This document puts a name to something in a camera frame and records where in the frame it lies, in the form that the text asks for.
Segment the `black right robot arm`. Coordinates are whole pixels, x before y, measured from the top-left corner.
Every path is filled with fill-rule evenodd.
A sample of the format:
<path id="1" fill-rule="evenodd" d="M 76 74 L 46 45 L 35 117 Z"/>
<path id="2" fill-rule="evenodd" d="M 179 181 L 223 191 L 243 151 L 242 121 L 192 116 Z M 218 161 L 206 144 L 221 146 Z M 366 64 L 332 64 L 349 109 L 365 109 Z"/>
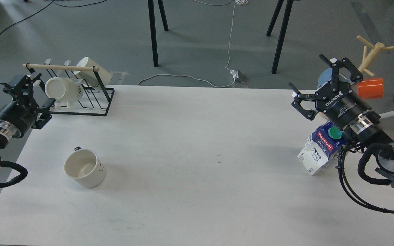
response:
<path id="1" fill-rule="evenodd" d="M 363 75 L 348 58 L 331 62 L 323 54 L 322 61 L 331 68 L 331 78 L 313 94 L 302 94 L 292 83 L 296 93 L 291 105 L 306 119 L 314 120 L 323 113 L 346 140 L 338 155 L 338 176 L 347 196 L 358 205 L 382 213 L 394 210 L 374 206 L 361 199 L 350 187 L 344 169 L 346 152 L 361 150 L 358 175 L 372 185 L 387 186 L 394 183 L 394 141 L 380 127 L 380 115 L 352 89 L 363 80 Z"/>

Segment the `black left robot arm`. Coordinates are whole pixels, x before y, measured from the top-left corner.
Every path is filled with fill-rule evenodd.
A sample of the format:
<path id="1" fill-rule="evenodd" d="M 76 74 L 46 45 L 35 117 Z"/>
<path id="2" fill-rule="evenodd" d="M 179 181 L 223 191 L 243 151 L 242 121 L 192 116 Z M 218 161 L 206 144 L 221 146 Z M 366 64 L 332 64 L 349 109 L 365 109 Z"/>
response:
<path id="1" fill-rule="evenodd" d="M 0 109 L 0 149 L 6 148 L 12 138 L 22 138 L 29 129 L 42 129 L 52 118 L 50 107 L 55 99 L 48 99 L 42 107 L 34 99 L 34 83 L 40 81 L 41 73 L 17 75 L 9 83 L 4 83 L 3 92 L 11 95 L 12 101 Z M 10 181 L 0 183 L 6 188 L 19 183 L 28 175 L 28 170 L 14 162 L 0 157 L 1 168 L 11 168 L 19 175 Z"/>

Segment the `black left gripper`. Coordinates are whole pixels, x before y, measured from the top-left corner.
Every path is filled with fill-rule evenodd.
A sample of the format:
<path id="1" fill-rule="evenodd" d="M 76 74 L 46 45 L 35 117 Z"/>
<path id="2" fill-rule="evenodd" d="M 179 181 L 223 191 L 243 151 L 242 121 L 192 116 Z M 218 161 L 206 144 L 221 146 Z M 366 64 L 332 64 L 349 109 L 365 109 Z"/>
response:
<path id="1" fill-rule="evenodd" d="M 0 83 L 13 98 L 0 110 L 0 134 L 7 139 L 22 138 L 30 128 L 42 129 L 52 118 L 50 108 L 56 100 L 49 98 L 38 108 L 33 92 L 37 80 L 34 74 L 16 75 L 9 83 Z"/>

